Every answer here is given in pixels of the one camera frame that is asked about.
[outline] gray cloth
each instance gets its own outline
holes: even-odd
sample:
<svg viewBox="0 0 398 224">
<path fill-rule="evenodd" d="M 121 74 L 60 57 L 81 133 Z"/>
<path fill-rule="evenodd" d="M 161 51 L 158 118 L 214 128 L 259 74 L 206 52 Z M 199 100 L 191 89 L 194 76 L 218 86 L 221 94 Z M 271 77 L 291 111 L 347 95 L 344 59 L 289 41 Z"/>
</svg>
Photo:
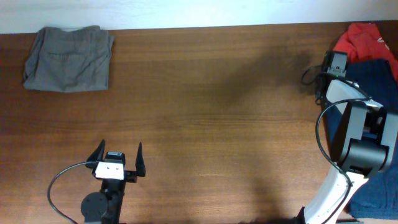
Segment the gray cloth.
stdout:
<svg viewBox="0 0 398 224">
<path fill-rule="evenodd" d="M 114 37 L 98 26 L 41 29 L 25 63 L 24 87 L 77 92 L 107 90 Z"/>
</svg>

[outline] wooden table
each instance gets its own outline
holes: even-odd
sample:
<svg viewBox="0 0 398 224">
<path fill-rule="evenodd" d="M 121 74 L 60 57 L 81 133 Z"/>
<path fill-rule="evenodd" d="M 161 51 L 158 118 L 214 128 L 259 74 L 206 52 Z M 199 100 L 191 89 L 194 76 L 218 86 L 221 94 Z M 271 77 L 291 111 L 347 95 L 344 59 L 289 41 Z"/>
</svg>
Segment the wooden table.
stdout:
<svg viewBox="0 0 398 224">
<path fill-rule="evenodd" d="M 397 25 L 379 23 L 395 55 Z M 126 186 L 121 222 L 295 216 L 330 167 L 315 141 L 320 109 L 300 75 L 348 26 L 112 31 L 109 90 L 69 94 L 25 90 L 35 35 L 0 35 L 0 222 L 66 223 L 47 186 L 102 139 L 126 154 L 127 169 L 143 143 L 147 177 Z M 100 185 L 79 167 L 59 178 L 52 198 L 81 223 L 80 203 Z"/>
</svg>

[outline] dark blue cloth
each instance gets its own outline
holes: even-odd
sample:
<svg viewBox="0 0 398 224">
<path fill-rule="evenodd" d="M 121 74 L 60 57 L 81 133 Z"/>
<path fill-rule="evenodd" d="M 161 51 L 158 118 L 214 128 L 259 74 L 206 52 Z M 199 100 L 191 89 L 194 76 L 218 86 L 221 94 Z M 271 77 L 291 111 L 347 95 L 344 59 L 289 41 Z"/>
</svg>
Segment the dark blue cloth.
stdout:
<svg viewBox="0 0 398 224">
<path fill-rule="evenodd" d="M 387 109 L 398 110 L 398 86 L 388 61 L 370 60 L 353 63 L 346 77 L 356 80 L 359 87 L 374 101 Z M 330 142 L 336 133 L 341 114 L 336 107 L 326 112 L 327 135 Z M 351 198 L 348 213 L 355 218 L 398 219 L 398 144 L 390 168 L 363 185 Z"/>
</svg>

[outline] red cloth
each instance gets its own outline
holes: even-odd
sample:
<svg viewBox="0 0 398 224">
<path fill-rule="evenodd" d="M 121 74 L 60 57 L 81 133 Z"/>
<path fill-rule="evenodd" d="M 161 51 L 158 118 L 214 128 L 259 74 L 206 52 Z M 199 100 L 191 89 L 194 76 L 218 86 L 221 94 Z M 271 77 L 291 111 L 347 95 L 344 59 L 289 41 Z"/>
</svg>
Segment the red cloth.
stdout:
<svg viewBox="0 0 398 224">
<path fill-rule="evenodd" d="M 398 82 L 398 61 L 390 52 L 375 24 L 351 24 L 333 50 L 346 52 L 351 63 L 372 59 L 386 59 Z"/>
</svg>

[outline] clothing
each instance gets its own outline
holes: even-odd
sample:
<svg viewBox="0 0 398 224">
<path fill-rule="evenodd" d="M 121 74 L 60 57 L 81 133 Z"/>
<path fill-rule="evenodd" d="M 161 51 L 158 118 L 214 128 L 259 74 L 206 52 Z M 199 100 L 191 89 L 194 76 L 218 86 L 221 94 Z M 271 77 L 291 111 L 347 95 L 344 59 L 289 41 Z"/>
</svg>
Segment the clothing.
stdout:
<svg viewBox="0 0 398 224">
<path fill-rule="evenodd" d="M 398 110 L 398 86 L 387 60 L 353 63 L 346 78 L 356 80 L 359 87 L 387 109 Z M 341 119 L 336 107 L 326 112 L 327 134 L 332 142 Z M 348 203 L 348 213 L 355 218 L 398 219 L 398 144 L 390 168 L 379 172 L 364 184 Z"/>
<path fill-rule="evenodd" d="M 107 90 L 113 40 L 98 26 L 71 32 L 41 29 L 25 63 L 24 87 L 65 93 Z"/>
<path fill-rule="evenodd" d="M 333 50 L 346 52 L 350 63 L 386 59 L 389 61 L 392 74 L 398 82 L 398 61 L 390 52 L 375 24 L 351 24 Z"/>
</svg>

